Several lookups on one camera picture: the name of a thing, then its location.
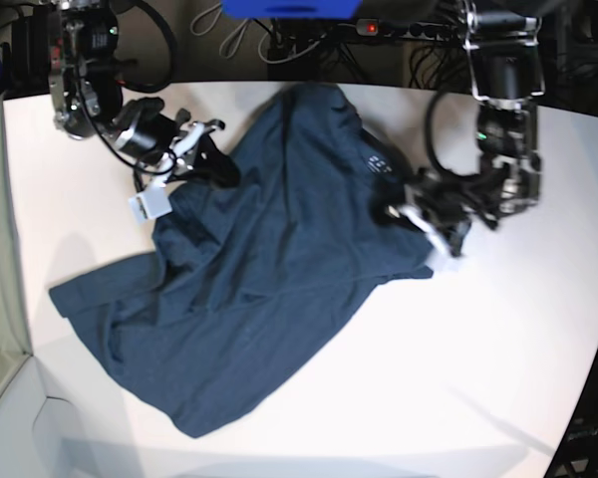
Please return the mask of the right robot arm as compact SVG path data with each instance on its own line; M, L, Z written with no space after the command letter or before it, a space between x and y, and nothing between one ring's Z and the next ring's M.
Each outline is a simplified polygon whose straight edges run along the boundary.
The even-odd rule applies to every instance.
M219 119L195 121L189 110L163 114L158 93L170 85L177 43L157 10L135 2L161 32L168 52L165 77L154 85L127 82L134 60L119 60L119 21L108 1L54 1L48 16L49 92L54 124L67 136L97 137L133 173L138 192L153 183L205 181L220 189L238 186L235 162L212 140Z

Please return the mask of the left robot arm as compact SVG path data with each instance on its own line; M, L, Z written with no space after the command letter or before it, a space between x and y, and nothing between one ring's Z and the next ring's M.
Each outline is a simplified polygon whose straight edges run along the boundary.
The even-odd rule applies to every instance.
M526 211L540 198L536 99L545 92L539 59L540 12L519 1L457 1L457 23L478 102L478 170L459 174L443 166L434 143L435 112L448 89L438 89L424 117L429 167L407 175L402 190L376 205L381 225L427 236L441 254L458 258L475 219L489 230Z

